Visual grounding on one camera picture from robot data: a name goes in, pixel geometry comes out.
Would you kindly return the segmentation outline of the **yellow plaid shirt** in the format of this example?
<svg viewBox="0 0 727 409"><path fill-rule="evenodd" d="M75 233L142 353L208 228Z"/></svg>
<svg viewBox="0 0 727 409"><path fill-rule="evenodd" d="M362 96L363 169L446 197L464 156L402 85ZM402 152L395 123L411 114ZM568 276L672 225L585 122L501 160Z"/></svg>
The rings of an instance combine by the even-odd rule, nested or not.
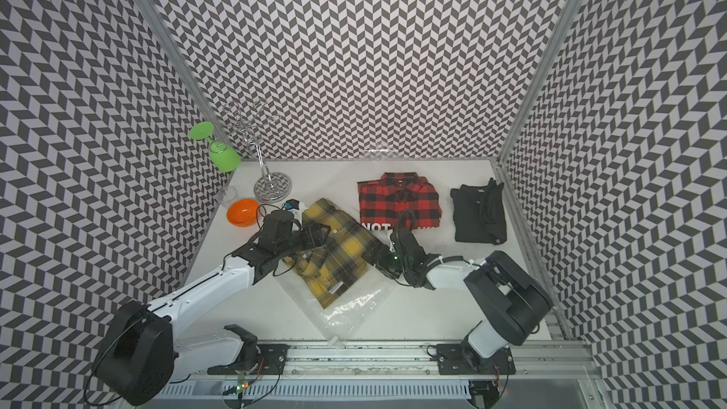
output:
<svg viewBox="0 0 727 409"><path fill-rule="evenodd" d="M306 283L322 308L331 306L367 272L384 244L344 210L321 198L302 215L304 225L329 227L325 243L283 261Z"/></svg>

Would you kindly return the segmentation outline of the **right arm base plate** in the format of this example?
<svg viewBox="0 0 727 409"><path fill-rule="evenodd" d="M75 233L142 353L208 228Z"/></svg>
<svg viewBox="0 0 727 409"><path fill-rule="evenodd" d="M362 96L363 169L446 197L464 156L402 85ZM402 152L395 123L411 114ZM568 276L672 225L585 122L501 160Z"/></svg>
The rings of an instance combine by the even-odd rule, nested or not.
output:
<svg viewBox="0 0 727 409"><path fill-rule="evenodd" d="M473 348L461 344L443 343L427 348L430 358L437 363L440 375L494 375L509 376L516 373L509 348L500 348L494 356L480 357Z"/></svg>

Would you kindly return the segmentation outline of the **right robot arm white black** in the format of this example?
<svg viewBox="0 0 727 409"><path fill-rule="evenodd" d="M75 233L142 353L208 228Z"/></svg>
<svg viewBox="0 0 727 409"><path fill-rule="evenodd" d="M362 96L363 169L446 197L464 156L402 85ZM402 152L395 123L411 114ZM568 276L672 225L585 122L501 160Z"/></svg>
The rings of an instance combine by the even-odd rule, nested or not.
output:
<svg viewBox="0 0 727 409"><path fill-rule="evenodd" d="M508 346L520 346L535 333L554 303L538 280L507 253L482 259L429 254L411 229L399 226L367 262L384 276L415 289L469 293L483 314L461 343L470 367L482 367Z"/></svg>

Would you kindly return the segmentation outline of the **red black plaid shirt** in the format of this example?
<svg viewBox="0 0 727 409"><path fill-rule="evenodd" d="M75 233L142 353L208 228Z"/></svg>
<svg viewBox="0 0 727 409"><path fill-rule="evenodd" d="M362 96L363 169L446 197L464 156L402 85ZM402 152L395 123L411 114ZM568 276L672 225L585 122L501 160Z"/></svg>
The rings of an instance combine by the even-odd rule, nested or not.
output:
<svg viewBox="0 0 727 409"><path fill-rule="evenodd" d="M440 227L439 194L424 176L416 172L385 172L378 180L357 184L360 223L369 229L391 229L407 210L410 228Z"/></svg>

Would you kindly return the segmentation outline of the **clear plastic vacuum bag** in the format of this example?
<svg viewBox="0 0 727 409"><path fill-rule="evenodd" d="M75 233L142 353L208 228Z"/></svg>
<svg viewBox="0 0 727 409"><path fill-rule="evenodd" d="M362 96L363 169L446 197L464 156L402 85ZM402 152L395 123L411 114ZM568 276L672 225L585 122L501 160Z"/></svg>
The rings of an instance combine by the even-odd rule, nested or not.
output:
<svg viewBox="0 0 727 409"><path fill-rule="evenodd" d="M296 216L302 223L302 215L305 210ZM384 244L384 247L390 246L374 232L369 231ZM314 298L303 279L295 274L293 268L284 261L280 266L281 273L276 276L276 279L297 308L314 324L314 327L327 340L336 342L350 339L365 318L384 303L395 287L394 281L384 276L376 268L376 261L377 257L371 259L365 275L325 309Z"/></svg>

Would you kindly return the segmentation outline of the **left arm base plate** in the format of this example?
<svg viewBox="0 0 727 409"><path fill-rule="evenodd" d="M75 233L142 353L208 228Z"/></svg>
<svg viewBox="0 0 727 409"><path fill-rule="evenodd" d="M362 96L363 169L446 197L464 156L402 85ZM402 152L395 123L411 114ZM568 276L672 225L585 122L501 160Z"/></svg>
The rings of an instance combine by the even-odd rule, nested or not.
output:
<svg viewBox="0 0 727 409"><path fill-rule="evenodd" d="M257 336L243 327L232 324L223 330L233 339L242 341L240 351L226 363L210 367L209 375L232 376L238 373L257 375L281 374L284 371L290 346L284 343L259 344Z"/></svg>

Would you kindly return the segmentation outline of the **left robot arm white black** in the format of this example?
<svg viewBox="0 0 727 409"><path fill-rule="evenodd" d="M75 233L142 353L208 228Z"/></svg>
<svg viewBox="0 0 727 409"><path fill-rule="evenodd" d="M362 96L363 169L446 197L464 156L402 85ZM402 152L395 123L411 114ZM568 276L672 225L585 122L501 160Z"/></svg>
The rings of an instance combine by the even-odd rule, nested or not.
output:
<svg viewBox="0 0 727 409"><path fill-rule="evenodd" d="M122 305L100 342L90 376L138 406L198 371L260 373L268 360L257 336L239 325L187 340L181 336L212 309L273 274L282 259L324 245L329 234L328 225L303 225L287 210L271 212L214 270L154 301Z"/></svg>

